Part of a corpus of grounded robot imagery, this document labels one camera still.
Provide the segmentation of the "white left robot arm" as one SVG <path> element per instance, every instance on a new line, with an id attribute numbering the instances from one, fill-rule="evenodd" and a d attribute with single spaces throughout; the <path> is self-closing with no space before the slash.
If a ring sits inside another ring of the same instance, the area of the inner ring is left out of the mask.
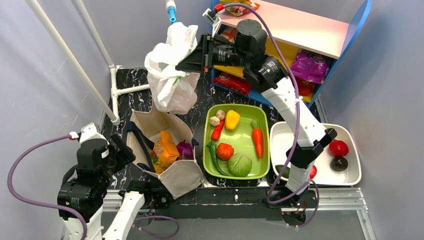
<path id="1" fill-rule="evenodd" d="M 84 126 L 79 133 L 76 177 L 65 179 L 58 193 L 60 206 L 77 211 L 83 218 L 59 211 L 71 240 L 125 240 L 139 209 L 145 203 L 145 184 L 132 183 L 123 192 L 118 212 L 105 233 L 102 233 L 104 198 L 113 174 L 124 169 L 136 157 L 116 134 L 107 140 L 95 123 Z"/>

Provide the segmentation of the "yellow snack bag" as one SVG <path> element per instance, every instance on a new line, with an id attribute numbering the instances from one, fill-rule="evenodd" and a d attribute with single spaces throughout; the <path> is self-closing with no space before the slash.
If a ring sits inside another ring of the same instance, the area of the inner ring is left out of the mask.
<path id="1" fill-rule="evenodd" d="M 150 152 L 155 173 L 158 175 L 162 174 L 179 159 L 179 156 L 180 154 L 172 135 L 166 130 L 161 130 L 160 138 L 153 145 L 153 149 Z"/>

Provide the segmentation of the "purple snack bag top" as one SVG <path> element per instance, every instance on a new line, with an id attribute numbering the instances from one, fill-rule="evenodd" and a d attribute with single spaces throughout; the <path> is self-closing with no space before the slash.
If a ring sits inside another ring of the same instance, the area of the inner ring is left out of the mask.
<path id="1" fill-rule="evenodd" d="M 193 154 L 193 148 L 192 146 L 187 143 L 185 140 L 179 142 L 176 145 L 177 151 L 179 153 L 179 160 L 193 160 L 194 154 Z"/>

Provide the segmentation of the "floral canvas tote bag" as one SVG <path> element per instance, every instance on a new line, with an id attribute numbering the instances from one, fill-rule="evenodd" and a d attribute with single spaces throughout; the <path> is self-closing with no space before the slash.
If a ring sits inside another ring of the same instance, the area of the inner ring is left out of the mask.
<path id="1" fill-rule="evenodd" d="M 134 164 L 157 178 L 174 199 L 203 183 L 193 134 L 179 117 L 158 111 L 155 106 L 149 112 L 133 110 L 126 130 Z"/>

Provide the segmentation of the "white plastic grocery bag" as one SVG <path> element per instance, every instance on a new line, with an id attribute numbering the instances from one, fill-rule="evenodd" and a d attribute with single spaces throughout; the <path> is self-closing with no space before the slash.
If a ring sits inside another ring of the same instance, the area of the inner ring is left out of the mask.
<path id="1" fill-rule="evenodd" d="M 165 42 L 158 43 L 144 61 L 152 100 L 160 112 L 187 114 L 197 102 L 199 73 L 176 70 L 178 63 L 197 46 L 197 25 L 170 25 Z"/>

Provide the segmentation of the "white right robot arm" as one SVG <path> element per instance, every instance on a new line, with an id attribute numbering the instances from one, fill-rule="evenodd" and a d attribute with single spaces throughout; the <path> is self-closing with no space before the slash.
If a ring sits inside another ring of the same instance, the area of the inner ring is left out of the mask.
<path id="1" fill-rule="evenodd" d="M 300 99 L 286 60 L 266 54 L 268 39 L 273 37 L 263 19 L 244 19 L 236 25 L 233 43 L 205 33 L 175 68 L 191 73 L 206 73 L 215 66 L 243 68 L 243 78 L 271 103 L 293 132 L 292 147 L 286 152 L 290 173 L 285 187 L 292 196 L 299 196 L 309 187 L 316 158 L 337 132 L 323 126 Z"/>

